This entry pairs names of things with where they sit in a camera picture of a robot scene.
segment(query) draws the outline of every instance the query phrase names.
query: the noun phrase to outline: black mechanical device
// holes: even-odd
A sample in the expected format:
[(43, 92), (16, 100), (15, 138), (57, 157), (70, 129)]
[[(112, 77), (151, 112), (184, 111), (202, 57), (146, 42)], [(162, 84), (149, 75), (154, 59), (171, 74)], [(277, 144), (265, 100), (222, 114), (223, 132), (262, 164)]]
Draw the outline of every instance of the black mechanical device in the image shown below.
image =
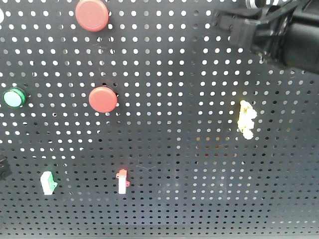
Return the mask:
[(319, 74), (319, 0), (283, 6), (215, 10), (213, 25), (230, 31), (230, 43), (265, 62)]

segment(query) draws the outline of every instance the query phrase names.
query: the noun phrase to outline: red button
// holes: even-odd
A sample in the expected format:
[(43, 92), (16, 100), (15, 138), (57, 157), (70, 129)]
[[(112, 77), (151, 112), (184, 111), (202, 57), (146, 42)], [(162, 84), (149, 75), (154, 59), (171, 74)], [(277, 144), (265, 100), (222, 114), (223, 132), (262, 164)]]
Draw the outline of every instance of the red button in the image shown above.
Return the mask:
[(85, 30), (100, 31), (109, 21), (109, 11), (101, 0), (80, 0), (75, 17)]
[(118, 98), (108, 87), (98, 87), (91, 91), (89, 102), (93, 109), (100, 113), (111, 112), (115, 109)]

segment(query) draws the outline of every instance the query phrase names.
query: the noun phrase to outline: white plastic clip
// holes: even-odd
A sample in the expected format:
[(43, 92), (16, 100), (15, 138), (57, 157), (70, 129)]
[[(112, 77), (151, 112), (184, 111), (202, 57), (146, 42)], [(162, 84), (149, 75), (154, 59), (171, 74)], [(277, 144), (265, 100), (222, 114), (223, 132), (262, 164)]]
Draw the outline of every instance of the white plastic clip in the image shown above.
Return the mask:
[(252, 139), (254, 134), (251, 129), (255, 126), (252, 120), (257, 117), (257, 112), (247, 101), (241, 101), (240, 106), (239, 120), (237, 122), (238, 128), (243, 133), (245, 139)]
[(127, 170), (121, 169), (119, 173), (116, 174), (116, 178), (119, 179), (119, 194), (126, 194), (126, 187), (129, 187), (130, 182), (126, 180)]
[(44, 172), (40, 178), (42, 189), (45, 195), (52, 195), (54, 189), (58, 185), (53, 181), (53, 175), (51, 172)]

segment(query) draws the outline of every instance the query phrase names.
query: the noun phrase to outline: black perforated panel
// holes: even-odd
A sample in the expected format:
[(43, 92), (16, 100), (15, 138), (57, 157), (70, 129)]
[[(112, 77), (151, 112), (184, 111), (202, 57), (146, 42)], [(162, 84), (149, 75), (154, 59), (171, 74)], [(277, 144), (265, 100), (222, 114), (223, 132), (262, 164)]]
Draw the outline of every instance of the black perforated panel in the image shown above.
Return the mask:
[[(318, 235), (318, 76), (280, 70), (210, 27), (242, 1), (109, 0), (87, 32), (76, 0), (2, 0), (0, 238)], [(95, 112), (97, 86), (119, 95)], [(258, 112), (237, 130), (239, 102)], [(116, 173), (131, 186), (117, 193)], [(54, 195), (40, 176), (52, 171)]]

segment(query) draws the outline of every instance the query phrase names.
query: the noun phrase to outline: hole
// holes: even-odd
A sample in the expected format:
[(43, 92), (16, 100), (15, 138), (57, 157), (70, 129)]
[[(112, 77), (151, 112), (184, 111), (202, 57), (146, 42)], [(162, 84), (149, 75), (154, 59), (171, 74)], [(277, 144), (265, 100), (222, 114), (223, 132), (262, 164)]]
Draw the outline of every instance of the hole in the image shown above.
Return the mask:
[(2, 23), (4, 20), (4, 13), (2, 11), (2, 9), (0, 8), (0, 23)]

